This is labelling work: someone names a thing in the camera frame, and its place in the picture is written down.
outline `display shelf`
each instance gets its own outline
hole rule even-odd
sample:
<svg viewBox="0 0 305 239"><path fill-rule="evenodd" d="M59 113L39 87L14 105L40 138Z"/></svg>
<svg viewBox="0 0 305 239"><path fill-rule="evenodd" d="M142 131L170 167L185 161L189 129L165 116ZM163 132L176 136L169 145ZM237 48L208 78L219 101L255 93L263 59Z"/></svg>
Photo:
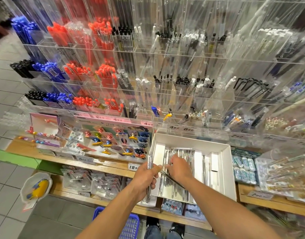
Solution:
<svg viewBox="0 0 305 239"><path fill-rule="evenodd" d="M71 166L78 166L85 169L93 169L104 173L117 174L130 178L134 177L134 172L128 170L127 162L96 157L101 164L87 164L68 158L54 157L54 156L42 154L38 151L35 145L36 144L32 142L23 141L20 139L14 139L6 149L6 152L57 162L61 164L71 165Z"/></svg>
<svg viewBox="0 0 305 239"><path fill-rule="evenodd" d="M248 196L251 191L254 191L255 186L246 184L237 184L237 195L239 202L259 205L270 209L290 212L305 216L305 203L288 200L285 197L274 195L271 200L259 199Z"/></svg>
<svg viewBox="0 0 305 239"><path fill-rule="evenodd" d="M101 197L98 197L95 195L92 195L91 197L85 197L85 196L73 193L74 191L72 191L70 189L63 188L62 187L62 178L63 177L60 175L52 175L53 185L49 192L50 194L59 196L59 197L76 199L76 200L80 200L83 202L88 202L88 203L92 203L92 204L96 204L96 205L100 205L100 206L107 206L109 204L110 200L108 200L106 198L101 198ZM207 222L207 221L200 221L200 220L196 220L193 218L178 216L178 215L171 214L169 212L162 211L161 203L158 203L158 201L157 201L157 207L143 207L143 206L136 205L134 207L134 209L132 210L132 213L155 217L155 218L159 218L159 219L166 220L166 221L173 221L176 223L181 223L184 225L203 228L206 230L212 230L212 227L210 226L209 222Z"/></svg>

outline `blue shopping basket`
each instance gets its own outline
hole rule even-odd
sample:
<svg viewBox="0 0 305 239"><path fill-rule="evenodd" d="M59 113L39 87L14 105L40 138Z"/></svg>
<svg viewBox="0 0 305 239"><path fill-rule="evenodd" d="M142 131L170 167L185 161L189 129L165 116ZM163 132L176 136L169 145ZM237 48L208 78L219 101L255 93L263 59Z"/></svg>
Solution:
<svg viewBox="0 0 305 239"><path fill-rule="evenodd" d="M100 212L102 212L105 207L97 207L94 212L93 220L98 216ZM125 227L122 230L122 233L119 236L119 239L136 239L139 231L139 217L135 214L130 214L128 220L126 222Z"/></svg>

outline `jeans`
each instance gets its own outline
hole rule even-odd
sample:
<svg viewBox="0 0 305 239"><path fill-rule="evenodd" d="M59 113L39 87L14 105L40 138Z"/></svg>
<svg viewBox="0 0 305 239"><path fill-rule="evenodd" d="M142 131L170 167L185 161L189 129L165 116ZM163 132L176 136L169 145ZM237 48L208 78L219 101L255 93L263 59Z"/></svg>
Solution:
<svg viewBox="0 0 305 239"><path fill-rule="evenodd" d="M163 239L159 227L158 226L148 227L145 234L145 239ZM179 236L177 232L172 231L167 234L166 239L181 239L181 236Z"/></svg>

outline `hand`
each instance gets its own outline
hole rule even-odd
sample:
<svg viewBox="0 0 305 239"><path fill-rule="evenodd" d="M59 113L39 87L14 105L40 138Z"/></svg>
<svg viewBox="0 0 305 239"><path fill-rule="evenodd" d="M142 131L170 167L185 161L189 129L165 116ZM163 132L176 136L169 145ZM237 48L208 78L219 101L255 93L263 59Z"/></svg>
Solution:
<svg viewBox="0 0 305 239"><path fill-rule="evenodd" d="M147 162L140 165L134 174L133 180L128 186L132 186L136 193L136 201L142 201L146 194L147 188L151 184L151 189L153 190L156 187L156 178L158 178L158 172L162 169L162 165L153 164L152 169L147 169Z"/></svg>
<svg viewBox="0 0 305 239"><path fill-rule="evenodd" d="M170 162L173 164L172 166L170 164L166 165L170 176L179 184L186 187L185 182L189 178L193 178L188 162L184 158L179 158L176 154L172 156Z"/></svg>

